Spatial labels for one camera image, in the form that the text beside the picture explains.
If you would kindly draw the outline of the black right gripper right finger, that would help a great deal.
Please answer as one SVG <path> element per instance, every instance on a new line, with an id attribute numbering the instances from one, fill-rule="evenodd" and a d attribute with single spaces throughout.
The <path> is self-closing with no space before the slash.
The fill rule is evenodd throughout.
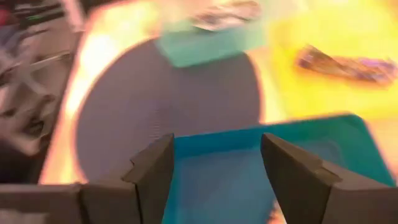
<path id="1" fill-rule="evenodd" d="M 277 136 L 261 139 L 264 167 L 287 224 L 398 224 L 390 187 Z"/>

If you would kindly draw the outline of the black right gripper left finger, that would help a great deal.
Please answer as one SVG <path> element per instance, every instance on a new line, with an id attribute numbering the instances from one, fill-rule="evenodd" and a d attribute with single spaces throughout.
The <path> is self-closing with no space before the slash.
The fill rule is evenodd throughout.
<path id="1" fill-rule="evenodd" d="M 125 167 L 82 186 L 89 224 L 161 224 L 174 174 L 174 135 L 165 134 Z"/>

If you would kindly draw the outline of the brown granola bar blue end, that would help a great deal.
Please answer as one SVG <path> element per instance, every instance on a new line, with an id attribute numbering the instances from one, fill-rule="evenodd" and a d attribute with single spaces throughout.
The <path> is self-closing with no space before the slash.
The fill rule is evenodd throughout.
<path id="1" fill-rule="evenodd" d="M 351 80 L 389 85 L 398 80 L 398 64 L 391 59 L 331 56 L 312 45 L 297 57 L 300 68 Z"/>

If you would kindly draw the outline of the blue plastic bin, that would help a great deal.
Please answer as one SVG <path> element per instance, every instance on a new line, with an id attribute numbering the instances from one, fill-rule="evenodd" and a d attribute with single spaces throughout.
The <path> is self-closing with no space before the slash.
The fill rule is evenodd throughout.
<path id="1" fill-rule="evenodd" d="M 162 224 L 266 224 L 275 197 L 261 158 L 264 133 L 383 184 L 396 183 L 354 114 L 177 137 Z"/>

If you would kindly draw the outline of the round dark woven mat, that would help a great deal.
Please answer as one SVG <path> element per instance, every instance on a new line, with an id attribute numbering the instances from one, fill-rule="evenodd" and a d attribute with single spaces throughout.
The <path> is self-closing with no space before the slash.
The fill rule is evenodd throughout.
<path id="1" fill-rule="evenodd" d="M 175 68 L 149 40 L 128 50 L 97 79 L 81 107 L 76 153 L 86 179 L 126 167 L 167 133 L 243 129 L 259 122 L 260 93 L 246 54 Z"/>

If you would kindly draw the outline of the translucent yellow plastic bin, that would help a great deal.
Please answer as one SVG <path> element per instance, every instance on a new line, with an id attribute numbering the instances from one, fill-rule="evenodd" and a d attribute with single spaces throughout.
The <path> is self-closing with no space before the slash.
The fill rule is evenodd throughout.
<path id="1" fill-rule="evenodd" d="M 315 0 L 269 24 L 274 79 L 287 114 L 349 111 L 365 119 L 398 115 L 398 78 L 378 84 L 314 73 L 297 65 L 308 45 L 338 57 L 398 63 L 398 7 L 386 0 Z"/>

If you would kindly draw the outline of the translucent green plastic bin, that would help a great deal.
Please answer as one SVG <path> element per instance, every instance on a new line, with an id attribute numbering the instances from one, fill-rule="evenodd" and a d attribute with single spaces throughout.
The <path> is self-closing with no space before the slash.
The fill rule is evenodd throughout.
<path id="1" fill-rule="evenodd" d="M 221 31 L 207 31 L 183 19 L 163 26 L 158 49 L 174 67 L 189 67 L 227 58 L 266 43 L 265 22 L 260 19 Z"/>

